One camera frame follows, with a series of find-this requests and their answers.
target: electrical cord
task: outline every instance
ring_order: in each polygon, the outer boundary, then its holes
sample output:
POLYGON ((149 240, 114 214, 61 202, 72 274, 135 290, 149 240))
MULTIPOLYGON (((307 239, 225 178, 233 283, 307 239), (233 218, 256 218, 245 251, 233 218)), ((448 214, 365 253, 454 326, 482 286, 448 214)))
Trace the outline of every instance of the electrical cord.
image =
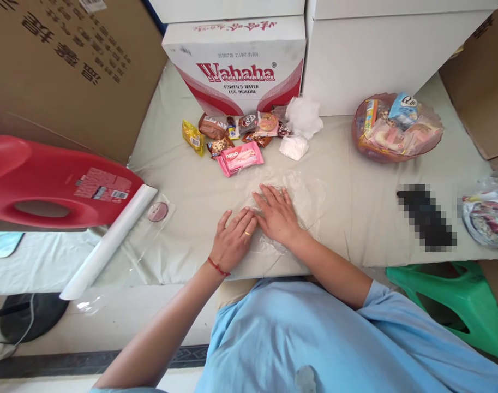
MULTIPOLYGON (((25 331, 25 333, 23 333, 23 336, 21 336, 21 338, 16 342, 16 344, 14 344, 14 350, 9 356, 7 356, 8 358, 16 353, 16 351, 18 350, 18 345, 20 345, 20 343, 23 341, 23 339, 25 339, 25 337, 27 337, 27 334, 29 333, 29 331, 32 328, 32 325, 34 324, 34 295, 35 294, 31 295, 31 300, 29 302, 30 303, 29 308, 31 309, 31 322, 29 323, 29 326, 28 326, 27 330, 25 331)), ((0 341, 0 344, 10 344, 10 343, 0 341)))

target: finger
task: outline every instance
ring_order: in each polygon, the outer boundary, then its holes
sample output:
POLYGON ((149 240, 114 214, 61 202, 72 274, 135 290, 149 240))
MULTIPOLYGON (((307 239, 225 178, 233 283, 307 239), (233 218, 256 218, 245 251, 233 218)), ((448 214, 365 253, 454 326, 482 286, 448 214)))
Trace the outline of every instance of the finger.
POLYGON ((275 189, 273 186, 271 186, 270 184, 267 185, 268 189, 272 192, 272 194, 274 195, 274 197, 276 198, 276 201, 278 201, 279 204, 283 204, 285 201, 283 200, 283 198, 281 197, 281 194, 280 192, 275 189))
POLYGON ((265 198, 267 198, 267 202, 271 206, 276 206, 278 202, 276 201, 276 198, 274 197, 273 193, 267 186, 264 184, 260 184, 261 192, 265 195, 265 198))
POLYGON ((220 218, 220 221, 218 221, 218 227, 216 229, 216 234, 222 232, 225 230, 225 224, 227 223, 227 220, 232 214, 232 210, 227 210, 225 213, 223 213, 223 216, 220 218))
POLYGON ((247 230, 247 225, 249 225, 250 220, 254 217, 254 212, 252 210, 249 210, 245 216, 239 221, 238 225, 236 226, 235 230, 233 231, 235 235, 238 237, 241 236, 246 230, 247 230))
POLYGON ((281 193, 283 194, 283 199, 285 200, 285 203, 288 204, 290 207, 292 207, 292 200, 289 195, 289 191, 285 187, 281 189, 281 193))
POLYGON ((261 209, 261 211, 263 212, 263 214, 267 214, 270 210, 270 206, 267 202, 265 202, 265 199, 263 199, 261 197, 260 194, 256 193, 256 192, 253 192, 253 198, 254 198, 254 201, 256 202, 256 204, 258 205, 258 207, 261 209))
POLYGON ((269 236, 269 227, 267 226, 267 220, 265 220, 262 216, 256 215, 256 219, 258 220, 258 225, 261 227, 261 230, 264 234, 269 236))
POLYGON ((253 233, 256 230, 256 226, 258 225, 258 216, 253 216, 250 221, 249 225, 245 228, 245 231, 241 234, 242 239, 245 238, 244 240, 250 241, 253 238, 253 233))
POLYGON ((240 212, 236 215, 236 217, 232 219, 226 230, 229 232, 234 231, 236 226, 238 226, 240 220, 247 214, 248 211, 249 211, 248 207, 244 207, 243 209, 241 209, 240 212))

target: cardboard box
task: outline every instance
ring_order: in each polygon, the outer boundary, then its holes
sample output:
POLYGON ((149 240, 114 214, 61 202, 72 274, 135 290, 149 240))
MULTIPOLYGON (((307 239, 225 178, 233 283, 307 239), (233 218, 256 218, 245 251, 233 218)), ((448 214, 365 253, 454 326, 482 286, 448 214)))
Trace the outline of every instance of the cardboard box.
POLYGON ((303 17, 169 25, 163 48, 203 110, 243 115, 300 92, 303 17))
POLYGON ((495 10, 498 0, 309 0, 315 20, 495 10))
POLYGON ((0 0, 0 134, 126 164, 167 57, 141 0, 94 3, 0 0))
POLYGON ((498 10, 440 69, 451 101, 480 154, 498 170, 498 10))
POLYGON ((303 15, 305 0, 149 0, 163 23, 303 15))
POLYGON ((303 94, 320 116, 354 115, 373 94, 415 94, 491 13, 317 20, 307 10, 303 94))

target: white cardboard box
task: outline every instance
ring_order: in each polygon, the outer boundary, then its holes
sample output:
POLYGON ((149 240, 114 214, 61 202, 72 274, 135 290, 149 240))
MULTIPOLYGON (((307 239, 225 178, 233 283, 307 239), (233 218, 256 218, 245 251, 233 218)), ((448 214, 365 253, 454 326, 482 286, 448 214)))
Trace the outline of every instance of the white cardboard box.
POLYGON ((162 46, 208 115, 269 111, 300 92, 302 16, 177 23, 162 46))
POLYGON ((312 12, 303 94, 320 103, 320 116, 353 115, 376 93, 416 93, 491 14, 314 20, 312 12))
POLYGON ((303 15, 305 0, 150 0, 163 23, 303 15))
POLYGON ((315 20, 495 10, 498 0, 308 0, 315 20))

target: person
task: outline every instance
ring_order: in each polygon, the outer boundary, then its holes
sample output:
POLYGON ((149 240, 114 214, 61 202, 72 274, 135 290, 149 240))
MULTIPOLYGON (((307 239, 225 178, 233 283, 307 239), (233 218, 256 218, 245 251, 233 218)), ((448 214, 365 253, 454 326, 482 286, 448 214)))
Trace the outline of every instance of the person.
POLYGON ((226 225, 232 212, 223 214, 209 260, 121 351, 94 392, 155 391, 205 303, 229 286, 198 392, 498 392, 498 365, 302 230, 285 188, 260 188, 253 196, 263 216, 246 208, 226 225), (257 225, 321 286, 303 278, 224 282, 257 225))

